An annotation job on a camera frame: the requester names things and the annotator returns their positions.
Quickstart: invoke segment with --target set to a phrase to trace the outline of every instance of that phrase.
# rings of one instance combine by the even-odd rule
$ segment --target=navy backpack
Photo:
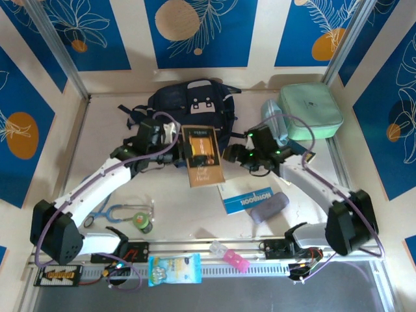
[[[210,125],[216,130],[220,153],[228,146],[229,138],[242,137],[232,132],[234,121],[234,99],[231,94],[241,90],[210,79],[198,79],[166,86],[156,91],[148,100],[148,106],[139,105],[133,110],[120,105],[118,108],[130,115],[129,129],[155,112],[167,112],[181,125]],[[161,121],[169,123],[167,117]]]

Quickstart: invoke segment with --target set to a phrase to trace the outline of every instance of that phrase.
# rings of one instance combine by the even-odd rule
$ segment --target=snack packet
[[[201,255],[149,257],[149,286],[202,283]]]

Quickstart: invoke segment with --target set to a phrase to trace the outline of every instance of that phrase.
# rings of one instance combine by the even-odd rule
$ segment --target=mint green pouch
[[[316,139],[334,136],[344,122],[330,89],[324,83],[284,86],[280,90],[278,104],[283,113],[299,117],[309,125]],[[285,123],[290,139],[311,139],[307,128],[298,120],[285,118]]]

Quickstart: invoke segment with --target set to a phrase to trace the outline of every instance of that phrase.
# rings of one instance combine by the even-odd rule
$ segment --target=green bottle cap
[[[137,213],[133,217],[133,224],[138,229],[144,229],[149,224],[149,217],[146,213]]]

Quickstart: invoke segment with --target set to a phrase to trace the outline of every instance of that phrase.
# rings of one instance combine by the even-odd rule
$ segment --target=white table surface
[[[126,127],[127,115],[117,109],[119,104],[133,108],[145,105],[151,94],[132,96],[93,97],[88,108],[81,137],[70,170],[65,192],[75,188],[85,176],[95,172],[122,145],[124,138],[136,134]],[[261,121],[260,107],[269,98],[276,98],[273,92],[245,92],[235,97],[234,132],[242,133]],[[335,170],[325,140],[318,140],[314,152],[317,156],[311,167],[336,181]],[[248,175],[247,170],[237,164],[222,162],[226,179]],[[155,200],[155,221],[153,230],[147,235],[141,233],[130,222],[111,224],[130,239],[148,240],[189,240],[204,238],[246,238],[261,236],[282,236],[291,226],[300,222],[317,223],[325,221],[323,211],[295,185],[286,185],[268,176],[274,192],[282,190],[291,203],[282,213],[265,224],[255,226],[247,212],[227,215],[218,188],[190,188],[186,168],[167,166],[139,174],[117,189],[111,196],[108,207],[116,203],[149,203]],[[115,217],[125,218],[132,211],[116,211]],[[99,230],[108,226],[105,218],[98,218],[90,229]]]

